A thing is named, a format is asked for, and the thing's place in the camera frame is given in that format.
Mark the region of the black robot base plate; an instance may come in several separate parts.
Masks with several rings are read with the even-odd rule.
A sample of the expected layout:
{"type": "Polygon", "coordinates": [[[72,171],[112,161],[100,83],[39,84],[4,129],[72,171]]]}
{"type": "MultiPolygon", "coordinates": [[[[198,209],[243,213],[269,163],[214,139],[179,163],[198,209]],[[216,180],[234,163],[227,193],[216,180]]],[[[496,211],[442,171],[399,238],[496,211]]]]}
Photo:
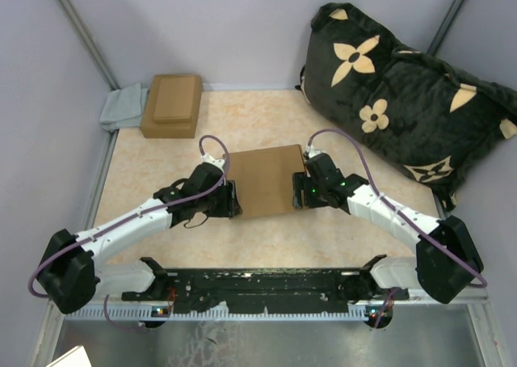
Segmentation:
{"type": "Polygon", "coordinates": [[[143,292],[122,293],[126,302],[166,301],[175,313],[204,312],[224,302],[232,313],[346,312],[359,301],[388,294],[370,271],[377,255],[359,268],[163,268],[144,257],[155,275],[143,292]]]}

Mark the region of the small folded cardboard box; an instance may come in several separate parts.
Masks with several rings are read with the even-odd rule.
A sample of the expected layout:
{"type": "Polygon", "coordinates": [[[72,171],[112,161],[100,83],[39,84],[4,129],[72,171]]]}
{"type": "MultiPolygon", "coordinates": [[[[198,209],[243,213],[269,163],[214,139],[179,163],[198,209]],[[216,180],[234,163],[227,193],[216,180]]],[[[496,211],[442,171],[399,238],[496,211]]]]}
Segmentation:
{"type": "Polygon", "coordinates": [[[193,77],[161,78],[153,113],[159,124],[184,124],[191,121],[195,79],[193,77]]]}

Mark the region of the grey folded cloth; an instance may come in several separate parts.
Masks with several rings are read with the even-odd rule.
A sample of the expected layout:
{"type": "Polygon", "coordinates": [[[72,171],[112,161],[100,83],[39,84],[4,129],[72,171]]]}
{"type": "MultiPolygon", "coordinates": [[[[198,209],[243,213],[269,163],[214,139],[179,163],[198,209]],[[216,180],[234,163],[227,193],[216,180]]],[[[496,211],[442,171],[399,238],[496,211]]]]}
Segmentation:
{"type": "Polygon", "coordinates": [[[100,128],[110,133],[118,129],[138,128],[148,94],[149,89],[141,83],[111,91],[99,117],[100,128]]]}

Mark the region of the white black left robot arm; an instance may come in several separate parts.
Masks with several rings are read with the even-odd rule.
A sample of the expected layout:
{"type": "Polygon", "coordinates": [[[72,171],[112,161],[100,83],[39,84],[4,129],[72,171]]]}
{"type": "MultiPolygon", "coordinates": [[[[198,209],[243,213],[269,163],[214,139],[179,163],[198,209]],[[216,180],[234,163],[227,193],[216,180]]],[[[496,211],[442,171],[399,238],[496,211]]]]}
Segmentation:
{"type": "Polygon", "coordinates": [[[157,300],[166,294],[167,279],[150,259],[110,264],[110,258],[176,226],[189,227],[197,214],[233,218],[240,212],[229,164],[204,161],[186,179],[155,192],[131,212],[101,226],[71,234],[60,230],[51,238],[31,281],[61,313],[70,314],[91,300],[123,293],[143,293],[157,300]]]}

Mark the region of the right aluminium corner post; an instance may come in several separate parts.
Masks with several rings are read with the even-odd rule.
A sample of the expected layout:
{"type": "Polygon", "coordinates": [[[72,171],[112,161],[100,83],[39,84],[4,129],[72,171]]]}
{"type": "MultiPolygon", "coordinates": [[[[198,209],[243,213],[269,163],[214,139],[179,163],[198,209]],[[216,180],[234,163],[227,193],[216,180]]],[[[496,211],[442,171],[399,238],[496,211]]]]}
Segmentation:
{"type": "Polygon", "coordinates": [[[429,47],[427,48],[428,54],[435,56],[438,53],[466,1],[467,0],[452,0],[448,11],[443,17],[439,28],[437,29],[431,43],[429,44],[429,47]]]}

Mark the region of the left aluminium corner post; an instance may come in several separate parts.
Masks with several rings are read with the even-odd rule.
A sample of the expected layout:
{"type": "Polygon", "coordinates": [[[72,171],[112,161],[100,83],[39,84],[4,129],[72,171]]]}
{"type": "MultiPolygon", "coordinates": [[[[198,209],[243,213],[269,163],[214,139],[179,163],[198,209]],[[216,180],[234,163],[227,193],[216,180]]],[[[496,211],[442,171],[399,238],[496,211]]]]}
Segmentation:
{"type": "Polygon", "coordinates": [[[56,2],[68,19],[83,48],[93,61],[103,81],[108,85],[111,91],[120,89],[120,84],[118,83],[115,73],[108,64],[101,48],[96,43],[94,36],[83,21],[72,0],[56,0],[56,2]]]}

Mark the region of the aluminium frame rail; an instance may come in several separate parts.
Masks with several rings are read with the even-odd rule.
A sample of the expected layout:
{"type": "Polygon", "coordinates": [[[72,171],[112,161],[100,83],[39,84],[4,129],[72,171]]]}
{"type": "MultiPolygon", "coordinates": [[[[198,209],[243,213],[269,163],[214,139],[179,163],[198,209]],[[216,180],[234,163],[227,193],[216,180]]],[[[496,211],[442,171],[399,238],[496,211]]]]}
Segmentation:
{"type": "MultiPolygon", "coordinates": [[[[67,276],[60,284],[51,284],[48,287],[48,295],[62,312],[73,313],[95,298],[107,295],[119,295],[122,298],[122,293],[127,291],[143,292],[151,286],[154,279],[155,275],[151,267],[140,262],[132,272],[114,268],[98,275],[87,272],[83,275],[67,276]]],[[[383,298],[395,301],[437,302],[421,289],[394,288],[387,290],[388,294],[383,298]]],[[[487,298],[486,293],[468,287],[449,303],[480,302],[487,298]]]]}

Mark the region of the large folded cardboard box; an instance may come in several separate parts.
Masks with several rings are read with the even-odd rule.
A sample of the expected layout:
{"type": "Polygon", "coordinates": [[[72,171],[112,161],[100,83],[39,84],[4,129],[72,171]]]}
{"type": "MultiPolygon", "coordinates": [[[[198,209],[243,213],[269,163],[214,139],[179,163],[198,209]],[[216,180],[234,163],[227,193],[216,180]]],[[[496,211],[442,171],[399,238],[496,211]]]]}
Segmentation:
{"type": "Polygon", "coordinates": [[[157,74],[153,77],[140,123],[145,138],[192,139],[203,93],[197,74],[157,74]]]}

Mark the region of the aluminium corner post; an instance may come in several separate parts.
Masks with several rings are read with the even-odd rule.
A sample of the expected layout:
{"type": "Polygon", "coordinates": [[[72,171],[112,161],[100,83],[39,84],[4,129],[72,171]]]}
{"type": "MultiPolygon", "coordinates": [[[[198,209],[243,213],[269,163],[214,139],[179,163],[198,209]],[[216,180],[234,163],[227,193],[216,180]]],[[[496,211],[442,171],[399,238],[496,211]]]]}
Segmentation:
{"type": "Polygon", "coordinates": [[[429,44],[429,47],[427,48],[428,54],[435,56],[438,53],[466,1],[467,0],[452,0],[448,11],[443,17],[439,28],[437,29],[431,43],[429,44]]]}
{"type": "Polygon", "coordinates": [[[108,85],[111,91],[120,89],[120,84],[118,83],[115,73],[108,64],[101,48],[96,43],[94,36],[83,21],[72,0],[56,0],[56,2],[68,19],[83,48],[93,61],[103,81],[108,85]]]}

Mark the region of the black floral plush pillow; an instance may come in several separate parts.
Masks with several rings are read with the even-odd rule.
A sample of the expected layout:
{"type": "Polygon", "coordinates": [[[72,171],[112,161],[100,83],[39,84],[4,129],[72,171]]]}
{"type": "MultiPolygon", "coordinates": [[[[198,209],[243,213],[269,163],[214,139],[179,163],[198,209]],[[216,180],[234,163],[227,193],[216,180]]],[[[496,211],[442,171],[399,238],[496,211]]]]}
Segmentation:
{"type": "Polygon", "coordinates": [[[516,135],[514,90],[403,44],[356,6],[327,3],[310,28],[305,99],[446,210],[473,166],[516,135]]]}

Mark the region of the brown cardboard box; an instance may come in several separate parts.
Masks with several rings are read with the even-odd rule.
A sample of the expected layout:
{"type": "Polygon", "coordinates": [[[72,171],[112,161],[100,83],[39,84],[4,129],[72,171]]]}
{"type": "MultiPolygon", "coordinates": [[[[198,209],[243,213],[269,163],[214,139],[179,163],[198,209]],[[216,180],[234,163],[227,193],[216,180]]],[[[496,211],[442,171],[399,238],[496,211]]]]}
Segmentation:
{"type": "Polygon", "coordinates": [[[241,219],[295,211],[292,176],[305,171],[299,145],[233,152],[229,157],[227,178],[235,183],[241,219]]]}

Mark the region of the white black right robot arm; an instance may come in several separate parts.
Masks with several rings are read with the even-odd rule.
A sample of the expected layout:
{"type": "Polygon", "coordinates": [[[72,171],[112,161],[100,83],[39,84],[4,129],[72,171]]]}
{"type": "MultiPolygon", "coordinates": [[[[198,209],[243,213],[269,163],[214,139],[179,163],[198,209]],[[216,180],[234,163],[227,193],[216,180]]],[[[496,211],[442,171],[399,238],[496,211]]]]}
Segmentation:
{"type": "Polygon", "coordinates": [[[484,265],[459,218],[428,216],[378,192],[363,177],[344,176],[325,152],[307,148],[305,170],[294,175],[297,208],[331,207],[371,222],[407,246],[410,257],[381,257],[360,279],[362,294],[377,299],[388,289],[421,289],[448,304],[484,265]]]}

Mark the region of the white paper sheet corner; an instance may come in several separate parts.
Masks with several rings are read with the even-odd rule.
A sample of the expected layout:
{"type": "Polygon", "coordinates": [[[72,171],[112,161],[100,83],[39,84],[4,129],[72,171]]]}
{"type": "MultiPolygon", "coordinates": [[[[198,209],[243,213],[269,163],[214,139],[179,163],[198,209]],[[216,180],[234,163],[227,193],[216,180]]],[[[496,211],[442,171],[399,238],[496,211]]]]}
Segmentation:
{"type": "Polygon", "coordinates": [[[47,367],[91,367],[90,358],[83,346],[76,346],[52,361],[47,367]]]}

